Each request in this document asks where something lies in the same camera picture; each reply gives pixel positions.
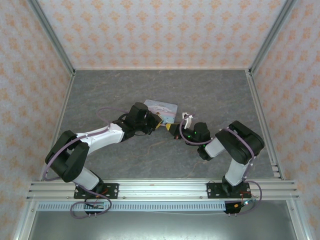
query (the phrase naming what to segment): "metal bar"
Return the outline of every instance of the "metal bar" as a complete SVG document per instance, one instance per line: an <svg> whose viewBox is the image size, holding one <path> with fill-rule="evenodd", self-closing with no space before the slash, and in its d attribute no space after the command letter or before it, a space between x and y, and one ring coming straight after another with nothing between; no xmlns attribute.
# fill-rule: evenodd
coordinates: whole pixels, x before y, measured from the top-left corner
<svg viewBox="0 0 320 240"><path fill-rule="evenodd" d="M289 200L298 198L294 181L254 179L262 189L263 200ZM211 201L207 197L207 183L221 182L221 179L112 179L106 183L119 183L118 199L113 201ZM250 185L253 195L259 189ZM28 201L74 201L74 183L33 182L27 195ZM229 198L215 199L229 201Z"/></svg>
<svg viewBox="0 0 320 240"><path fill-rule="evenodd" d="M303 204L300 200L287 200L292 225L298 240L313 240L309 224L305 217Z"/></svg>
<svg viewBox="0 0 320 240"><path fill-rule="evenodd" d="M72 88L72 85L73 85L74 80L75 80L75 76L76 76L76 72L74 72L74 74L72 74L72 76L70 78L70 81L69 81L69 85L68 85L68 87L66 89L66 92L65 92L65 95L64 95L64 100L63 100L63 105L62 105L61 111L60 111L60 116L59 116L59 119L58 119L58 121L56 123L53 139L52 139L52 142L51 142L50 149L48 149L48 152L52 149L52 147L55 145L55 143L56 143L56 141L58 139L61 123L62 123L62 120L64 118L64 114L65 114L65 111L66 111L66 107L67 107L68 99L69 99L69 96L70 96L71 88ZM41 169L41 174L39 176L39 181L42 179L42 174L43 174L43 172L45 170L46 165L47 164L45 164L45 161L43 161L43 166L42 166L42 169Z"/></svg>
<svg viewBox="0 0 320 240"><path fill-rule="evenodd" d="M65 68L73 74L75 69L71 64L64 48L62 47L57 35L55 34L54 29L52 28L51 24L49 23L44 11L42 10L38 0L28 0L30 7L34 11L34 14L38 17L44 31L46 32L47 36L49 37L50 41L53 44L56 52L58 53L59 57L61 58L63 65Z"/></svg>
<svg viewBox="0 0 320 240"><path fill-rule="evenodd" d="M274 144L272 142L271 134L269 132L269 128L268 128L268 125L267 125L267 120L266 120L266 117L264 115L262 104L261 104L260 99L259 99L259 95L258 95L258 91L257 91L256 85L255 85L254 77L250 76L250 75L247 75L247 80L248 80L250 91L251 91L251 94L252 94L254 106L255 106L256 112L258 114L259 122L260 122L261 129L262 129L263 138L265 140L265 145L266 145L266 148L268 150L268 154L269 154L271 163L274 163L274 164L277 165L281 179L285 179L284 178L284 174L283 174L284 171L283 171L282 165L279 162L279 158L277 156L277 152L275 150L275 146L274 146Z"/></svg>
<svg viewBox="0 0 320 240"><path fill-rule="evenodd" d="M258 95L257 89L255 88L253 77L250 75L249 71L246 72L246 79L249 84L249 88L250 88L252 99L253 99L253 104L255 106L255 111L258 116L258 120L262 130L262 135L265 141L265 147L268 152L270 162L271 164L276 164L277 162L274 160L272 150L271 150L272 141L271 141L271 138L268 137L267 121L264 116L264 112L262 110L262 105L260 104L259 95Z"/></svg>
<svg viewBox="0 0 320 240"><path fill-rule="evenodd" d="M278 32L280 31L281 27L283 26L284 22L286 21L287 17L289 16L289 14L291 12L291 9L293 8L293 6L295 5L296 2L297 2L297 0L287 0L285 2L285 4L283 5L279 16L275 20L270 32L268 33L268 35L267 35L266 39L264 40L257 56L255 57L255 59L253 61L253 64L250 68L250 74L252 76L258 71L258 68L259 68L262 60L267 55L267 52L269 51L270 46L272 45L272 43L276 39Z"/></svg>
<svg viewBox="0 0 320 240"><path fill-rule="evenodd" d="M92 70L248 70L247 67L95 67L95 68L77 68L77 71L92 71Z"/></svg>
<svg viewBox="0 0 320 240"><path fill-rule="evenodd" d="M22 217L19 221L18 228L15 231L14 240L26 240L29 239L29 235L34 223L36 212L38 208L38 202L26 202L22 213Z"/></svg>

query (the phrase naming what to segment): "wall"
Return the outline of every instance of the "wall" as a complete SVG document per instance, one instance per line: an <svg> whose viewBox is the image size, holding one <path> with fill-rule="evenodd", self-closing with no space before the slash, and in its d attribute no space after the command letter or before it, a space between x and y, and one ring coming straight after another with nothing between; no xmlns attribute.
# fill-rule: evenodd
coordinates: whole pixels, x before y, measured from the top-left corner
<svg viewBox="0 0 320 240"><path fill-rule="evenodd" d="M320 236L320 2L300 0L254 76L276 150Z"/></svg>
<svg viewBox="0 0 320 240"><path fill-rule="evenodd" d="M0 1L0 239L40 176L70 79L26 0Z"/></svg>
<svg viewBox="0 0 320 240"><path fill-rule="evenodd" d="M40 0L76 69L248 68L285 0Z"/></svg>

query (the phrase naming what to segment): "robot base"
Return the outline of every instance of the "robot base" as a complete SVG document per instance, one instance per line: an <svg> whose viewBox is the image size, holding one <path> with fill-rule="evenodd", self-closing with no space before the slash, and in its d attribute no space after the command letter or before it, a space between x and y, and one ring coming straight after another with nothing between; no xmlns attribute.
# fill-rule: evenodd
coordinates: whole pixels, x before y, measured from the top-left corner
<svg viewBox="0 0 320 240"><path fill-rule="evenodd" d="M251 198L250 185L249 183L243 183L241 186L233 192L230 192L229 195L223 190L222 182L208 182L206 184L206 193L208 199L249 199Z"/></svg>
<svg viewBox="0 0 320 240"><path fill-rule="evenodd" d="M119 193L119 184L118 183L103 183L102 193L109 199L118 199ZM96 195L90 194L87 191L83 190L81 187L76 186L74 190L74 199L97 199Z"/></svg>

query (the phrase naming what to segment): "gray floor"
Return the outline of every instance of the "gray floor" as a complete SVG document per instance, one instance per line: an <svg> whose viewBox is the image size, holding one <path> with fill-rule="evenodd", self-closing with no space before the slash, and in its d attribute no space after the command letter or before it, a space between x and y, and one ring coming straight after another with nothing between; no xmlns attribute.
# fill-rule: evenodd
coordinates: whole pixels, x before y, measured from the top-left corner
<svg viewBox="0 0 320 240"><path fill-rule="evenodd" d="M253 212L107 212L74 219L37 212L30 240L296 240L286 201L262 201Z"/></svg>
<svg viewBox="0 0 320 240"><path fill-rule="evenodd" d="M194 122L206 122L213 136L238 120L262 131L243 70L83 70L77 71L63 117L60 134L88 132L104 126L96 111L105 106L129 110L146 99L178 105L181 113L196 114ZM122 113L106 110L110 121ZM85 166L103 179L109 178L222 178L230 164L223 153L202 160L197 147L174 140L165 127L149 136L135 136L106 146L87 157ZM251 178L273 177L264 149Z"/></svg>

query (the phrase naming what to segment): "enclosure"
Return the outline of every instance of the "enclosure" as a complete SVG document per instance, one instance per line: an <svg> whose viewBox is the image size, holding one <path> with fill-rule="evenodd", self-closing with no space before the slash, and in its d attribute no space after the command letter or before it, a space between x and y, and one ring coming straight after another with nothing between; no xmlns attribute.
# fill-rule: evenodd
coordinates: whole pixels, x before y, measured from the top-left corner
<svg viewBox="0 0 320 240"><path fill-rule="evenodd" d="M317 239L319 8L316 0L2 1L1 237ZM48 152L67 130L105 127L98 109L145 100L177 105L176 123L194 114L191 126L205 122L211 136L236 120L260 135L265 147L248 179L261 186L262 194L249 188L261 204L228 217L228 199L211 199L207 183L221 183L230 154L203 160L161 126L87 156L87 169L118 184L117 199L102 216L73 219L75 184L42 181Z"/></svg>

